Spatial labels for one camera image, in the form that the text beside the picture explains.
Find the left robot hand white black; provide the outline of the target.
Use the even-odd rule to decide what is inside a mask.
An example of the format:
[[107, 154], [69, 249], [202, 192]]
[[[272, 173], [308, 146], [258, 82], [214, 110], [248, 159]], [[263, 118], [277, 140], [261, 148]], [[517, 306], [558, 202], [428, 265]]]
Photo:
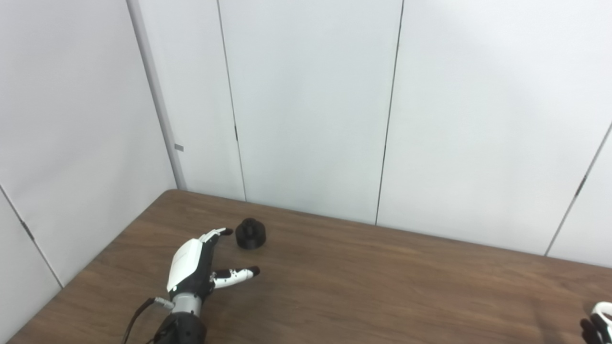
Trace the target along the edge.
[[213, 291], [253, 279], [261, 272], [257, 266], [214, 271], [214, 248], [220, 237], [230, 236], [231, 228], [213, 229], [184, 243], [174, 254], [167, 292], [174, 304], [171, 313], [187, 313], [199, 318], [206, 298]]

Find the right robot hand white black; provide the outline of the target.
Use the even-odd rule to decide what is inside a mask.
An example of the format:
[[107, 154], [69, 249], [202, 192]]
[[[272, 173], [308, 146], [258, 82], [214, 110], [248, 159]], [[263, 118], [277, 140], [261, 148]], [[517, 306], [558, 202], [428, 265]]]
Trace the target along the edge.
[[611, 327], [607, 320], [598, 313], [592, 313], [588, 319], [581, 319], [581, 337], [586, 344], [611, 344]]

